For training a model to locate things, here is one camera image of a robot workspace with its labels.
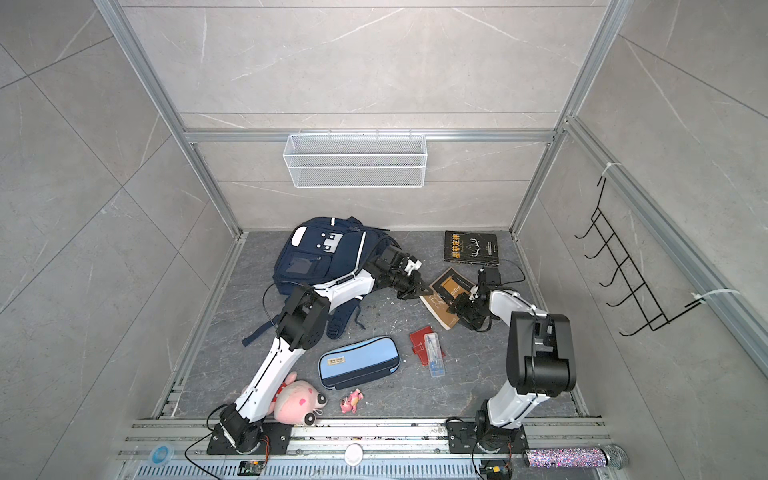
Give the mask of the brown black book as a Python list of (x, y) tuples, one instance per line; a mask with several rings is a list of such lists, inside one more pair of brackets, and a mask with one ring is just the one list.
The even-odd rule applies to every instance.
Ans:
[(430, 285), (433, 293), (421, 296), (420, 300), (437, 322), (450, 330), (459, 323), (459, 317), (449, 311), (451, 305), (461, 294), (469, 294), (473, 287), (473, 282), (449, 268)]

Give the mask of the navy blue student backpack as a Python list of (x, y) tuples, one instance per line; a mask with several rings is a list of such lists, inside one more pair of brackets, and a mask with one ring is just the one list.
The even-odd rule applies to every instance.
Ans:
[(386, 229), (366, 226), (354, 217), (315, 217), (291, 233), (275, 262), (273, 284), (280, 294), (289, 295), (301, 284), (333, 283), (398, 246)]

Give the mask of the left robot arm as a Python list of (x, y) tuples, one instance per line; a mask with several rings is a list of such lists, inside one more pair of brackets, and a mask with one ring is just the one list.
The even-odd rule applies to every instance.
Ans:
[(367, 258), (357, 255), (351, 272), (325, 283), (297, 285), (277, 316), (271, 348), (249, 384), (219, 415), (214, 433), (240, 454), (261, 443), (261, 426), (279, 386), (298, 359), (321, 339), (330, 315), (345, 303), (384, 288), (401, 300), (432, 293), (422, 280), (421, 262), (396, 246)]

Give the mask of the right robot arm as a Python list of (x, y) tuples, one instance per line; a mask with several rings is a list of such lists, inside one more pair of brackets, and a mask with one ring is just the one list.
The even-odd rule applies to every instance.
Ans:
[(477, 411), (479, 442), (520, 430), (536, 407), (574, 389), (577, 374), (569, 318), (540, 309), (507, 289), (496, 267), (480, 268), (475, 286), (460, 294), (449, 311), (472, 331), (486, 332), (496, 320), (508, 326), (506, 381)]

